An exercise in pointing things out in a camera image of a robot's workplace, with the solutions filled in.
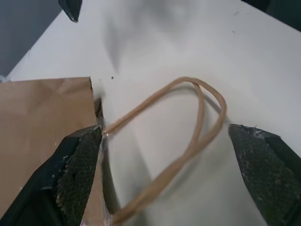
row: gray wall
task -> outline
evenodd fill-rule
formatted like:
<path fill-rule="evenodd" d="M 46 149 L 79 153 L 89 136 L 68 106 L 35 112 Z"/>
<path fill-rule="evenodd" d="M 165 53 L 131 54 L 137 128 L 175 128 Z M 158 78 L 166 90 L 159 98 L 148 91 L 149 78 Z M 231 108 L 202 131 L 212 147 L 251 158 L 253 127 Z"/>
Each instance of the gray wall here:
<path fill-rule="evenodd" d="M 60 11 L 58 0 L 0 0 L 0 75 L 9 74 Z"/>

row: paper bag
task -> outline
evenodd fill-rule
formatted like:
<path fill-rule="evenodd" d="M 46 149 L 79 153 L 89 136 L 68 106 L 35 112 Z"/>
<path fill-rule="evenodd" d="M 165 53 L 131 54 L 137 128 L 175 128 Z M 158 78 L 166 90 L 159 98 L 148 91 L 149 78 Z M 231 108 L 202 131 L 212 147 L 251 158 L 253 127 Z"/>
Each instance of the paper bag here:
<path fill-rule="evenodd" d="M 32 173 L 70 133 L 95 124 L 89 78 L 0 84 L 0 217 Z M 86 221 L 102 220 L 100 169 L 87 204 Z"/>

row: bag handle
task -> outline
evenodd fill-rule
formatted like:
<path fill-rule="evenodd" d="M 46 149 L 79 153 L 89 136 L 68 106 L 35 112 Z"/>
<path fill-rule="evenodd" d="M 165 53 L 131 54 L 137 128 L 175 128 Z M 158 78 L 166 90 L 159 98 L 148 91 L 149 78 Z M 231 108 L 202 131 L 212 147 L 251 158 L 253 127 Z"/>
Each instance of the bag handle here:
<path fill-rule="evenodd" d="M 198 117 L 197 124 L 195 126 L 191 141 L 182 156 L 173 161 L 168 167 L 166 167 L 153 181 L 145 188 L 136 198 L 134 198 L 130 203 L 128 203 L 124 208 L 120 209 L 117 213 L 112 216 L 112 225 L 117 225 L 125 222 L 127 219 L 135 215 L 136 213 L 142 211 L 148 204 L 153 202 L 161 191 L 167 187 L 170 181 L 177 175 L 177 173 L 182 169 L 185 163 L 187 163 L 196 154 L 201 152 L 220 132 L 222 129 L 223 122 L 226 118 L 227 105 L 223 96 L 216 91 L 213 87 L 203 82 L 200 79 L 190 78 L 190 77 L 180 77 L 173 82 L 169 83 L 156 93 L 152 94 L 149 98 L 144 100 L 140 105 L 130 111 L 128 114 L 118 119 L 115 123 L 110 125 L 106 130 L 103 131 L 103 135 L 109 135 L 118 132 L 121 128 L 127 125 L 134 117 L 140 114 L 143 110 L 149 107 L 151 104 L 156 102 L 158 99 L 163 97 L 168 91 L 174 86 L 182 83 L 190 82 L 193 84 L 198 98 Z M 207 89 L 213 96 L 217 99 L 221 106 L 221 111 L 219 117 L 211 128 L 211 130 L 202 138 L 198 140 L 203 127 L 203 119 L 205 115 L 205 102 L 204 95 L 201 91 L 200 86 Z"/>

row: white table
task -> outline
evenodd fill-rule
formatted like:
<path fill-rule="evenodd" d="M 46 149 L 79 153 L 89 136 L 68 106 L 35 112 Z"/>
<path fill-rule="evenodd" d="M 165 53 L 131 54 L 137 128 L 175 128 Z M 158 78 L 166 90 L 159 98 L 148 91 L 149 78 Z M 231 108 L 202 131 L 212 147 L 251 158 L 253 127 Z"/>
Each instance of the white table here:
<path fill-rule="evenodd" d="M 91 76 L 108 123 L 177 77 L 206 81 L 228 104 L 222 132 L 132 221 L 264 226 L 241 178 L 227 127 L 230 122 L 257 125 L 301 155 L 301 34 L 238 0 L 185 2 L 177 7 L 173 1 L 84 0 L 79 22 L 61 13 L 9 77 Z M 204 131 L 217 115 L 207 106 Z M 196 111 L 196 97 L 182 89 L 112 139 L 111 168 L 121 205 L 184 151 Z"/>

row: black object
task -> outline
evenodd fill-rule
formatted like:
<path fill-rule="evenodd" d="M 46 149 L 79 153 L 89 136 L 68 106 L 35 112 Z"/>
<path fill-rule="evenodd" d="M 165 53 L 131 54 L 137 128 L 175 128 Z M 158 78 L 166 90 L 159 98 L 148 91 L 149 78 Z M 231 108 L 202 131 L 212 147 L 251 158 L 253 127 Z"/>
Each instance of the black object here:
<path fill-rule="evenodd" d="M 230 124 L 244 183 L 269 226 L 301 225 L 301 159 L 278 135 Z"/>
<path fill-rule="evenodd" d="M 73 22 L 79 21 L 82 0 L 58 0 L 58 4 Z"/>
<path fill-rule="evenodd" d="M 99 126 L 65 137 L 30 177 L 0 226 L 79 226 L 91 192 L 101 140 Z"/>
<path fill-rule="evenodd" d="M 301 32 L 300 0 L 242 0 Z"/>

